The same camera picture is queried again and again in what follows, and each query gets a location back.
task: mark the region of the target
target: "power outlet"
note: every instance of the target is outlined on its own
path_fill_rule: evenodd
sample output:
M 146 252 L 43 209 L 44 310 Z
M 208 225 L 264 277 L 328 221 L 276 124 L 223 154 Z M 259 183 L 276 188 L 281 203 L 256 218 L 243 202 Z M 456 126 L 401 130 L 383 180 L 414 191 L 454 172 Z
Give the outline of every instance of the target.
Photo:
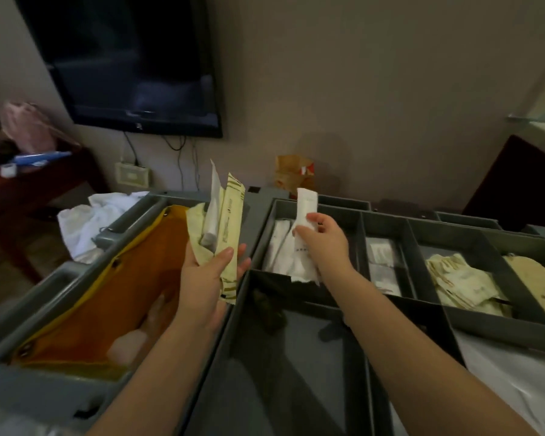
M 149 168 L 117 162 L 115 164 L 115 180 L 122 185 L 149 188 Z

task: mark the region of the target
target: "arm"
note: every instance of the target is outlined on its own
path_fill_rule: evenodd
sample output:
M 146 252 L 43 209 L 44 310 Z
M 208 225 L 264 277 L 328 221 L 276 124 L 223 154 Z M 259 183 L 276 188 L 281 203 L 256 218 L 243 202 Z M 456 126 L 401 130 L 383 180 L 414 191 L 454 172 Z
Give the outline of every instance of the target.
M 220 274 L 232 257 L 228 248 L 198 266 L 188 243 L 174 321 L 87 436 L 172 434 L 224 318 Z M 249 266 L 246 259 L 238 267 L 239 279 Z
M 319 233 L 302 226 L 295 232 L 309 247 L 409 434 L 537 436 L 355 271 L 347 239 L 335 220 L 317 213 L 307 218 L 319 223 Z

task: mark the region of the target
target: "tv screen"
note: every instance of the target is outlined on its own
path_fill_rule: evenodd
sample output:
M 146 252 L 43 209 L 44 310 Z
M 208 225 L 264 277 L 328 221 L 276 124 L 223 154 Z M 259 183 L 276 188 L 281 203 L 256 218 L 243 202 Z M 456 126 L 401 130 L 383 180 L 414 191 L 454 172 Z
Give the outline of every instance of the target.
M 16 0 L 76 124 L 222 137 L 204 0 Z

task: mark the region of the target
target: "wall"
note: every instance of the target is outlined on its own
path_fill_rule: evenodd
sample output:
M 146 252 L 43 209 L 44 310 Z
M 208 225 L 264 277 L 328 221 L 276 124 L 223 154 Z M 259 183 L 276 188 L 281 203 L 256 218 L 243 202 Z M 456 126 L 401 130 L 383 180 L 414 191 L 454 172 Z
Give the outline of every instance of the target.
M 545 0 L 208 0 L 224 140 L 220 174 L 271 183 L 276 154 L 314 158 L 327 193 L 461 207 L 545 69 Z M 122 134 L 73 126 L 13 0 L 0 0 L 0 103 L 26 99 L 93 149 L 112 181 Z M 176 153 L 134 135 L 155 185 Z M 185 188 L 193 188 L 189 150 Z

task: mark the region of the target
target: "hand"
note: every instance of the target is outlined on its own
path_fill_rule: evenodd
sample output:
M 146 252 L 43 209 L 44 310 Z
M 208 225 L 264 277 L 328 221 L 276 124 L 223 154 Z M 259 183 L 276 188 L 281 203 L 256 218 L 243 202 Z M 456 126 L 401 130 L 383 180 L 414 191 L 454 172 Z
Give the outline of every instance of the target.
M 307 220 L 319 224 L 318 233 L 306 226 L 296 226 L 293 233 L 307 244 L 309 254 L 319 268 L 323 280 L 327 280 L 336 270 L 352 269 L 347 237 L 337 222 L 320 213 L 308 213 Z
M 246 251 L 246 244 L 238 245 L 238 258 Z M 220 274 L 233 258 L 233 249 L 226 248 L 203 266 L 198 265 L 192 245 L 186 245 L 180 282 L 180 305 L 176 318 L 181 318 L 192 327 L 204 327 L 217 331 L 226 312 L 226 303 L 220 298 Z M 237 268 L 236 280 L 250 267 L 250 258 Z

